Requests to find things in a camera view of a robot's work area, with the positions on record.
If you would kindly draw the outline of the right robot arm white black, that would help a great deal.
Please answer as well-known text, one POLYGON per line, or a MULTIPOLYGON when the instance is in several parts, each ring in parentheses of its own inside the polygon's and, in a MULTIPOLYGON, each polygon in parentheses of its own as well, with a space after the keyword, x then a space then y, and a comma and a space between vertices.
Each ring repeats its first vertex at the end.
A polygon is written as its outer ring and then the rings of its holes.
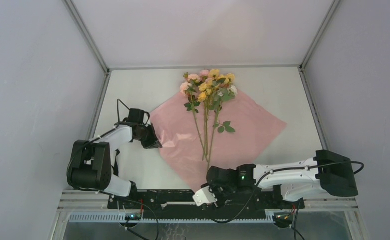
POLYGON ((212 166, 206 184, 194 193, 198 207, 225 203, 237 193, 279 187, 272 203, 285 208, 310 195, 327 193, 334 197, 352 198, 359 194, 353 169, 356 161, 329 150, 318 150, 307 160, 284 164, 244 164, 236 169, 212 166))

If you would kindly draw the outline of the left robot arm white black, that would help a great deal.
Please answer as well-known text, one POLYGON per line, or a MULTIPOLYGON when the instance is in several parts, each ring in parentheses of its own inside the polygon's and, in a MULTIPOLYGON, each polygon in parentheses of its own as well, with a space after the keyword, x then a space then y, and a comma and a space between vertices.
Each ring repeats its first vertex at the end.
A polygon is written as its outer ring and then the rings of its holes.
POLYGON ((147 111, 131 108, 128 117, 115 123, 108 132, 91 140, 77 140, 72 147, 66 178, 68 184, 80 191, 99 191, 120 197, 126 208, 139 203, 140 196, 132 190, 133 182, 114 174, 113 161, 119 148, 139 141, 146 150, 162 147, 147 111))

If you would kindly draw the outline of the pink purple wrapping paper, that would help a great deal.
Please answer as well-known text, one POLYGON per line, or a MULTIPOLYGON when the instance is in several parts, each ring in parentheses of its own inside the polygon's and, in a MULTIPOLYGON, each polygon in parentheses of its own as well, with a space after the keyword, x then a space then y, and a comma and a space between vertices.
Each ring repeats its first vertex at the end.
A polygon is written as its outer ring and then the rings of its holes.
MULTIPOLYGON (((206 183, 208 163, 202 161, 194 117, 184 106, 187 102, 177 93, 152 111, 150 120, 162 144, 161 157, 196 192, 206 183)), ((204 138, 203 105, 198 110, 197 121, 204 138)), ((253 163, 287 126, 243 92, 223 104, 219 119, 231 121, 235 129, 234 133, 215 134, 211 166, 222 169, 253 163)))

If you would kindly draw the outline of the white pink rose stem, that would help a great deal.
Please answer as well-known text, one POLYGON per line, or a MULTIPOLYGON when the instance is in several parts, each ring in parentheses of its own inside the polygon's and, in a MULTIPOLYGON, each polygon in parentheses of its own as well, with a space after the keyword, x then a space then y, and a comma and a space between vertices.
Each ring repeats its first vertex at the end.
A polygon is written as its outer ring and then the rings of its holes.
POLYGON ((208 121, 210 120, 211 112, 213 114, 211 136, 208 139, 208 160, 207 170, 212 166, 212 153, 214 148, 214 139, 216 133, 235 133, 236 130, 232 127, 231 121, 221 121, 220 114, 223 111, 224 103, 234 100, 238 95, 238 90, 234 84, 225 84, 213 88, 212 94, 208 99, 208 121))

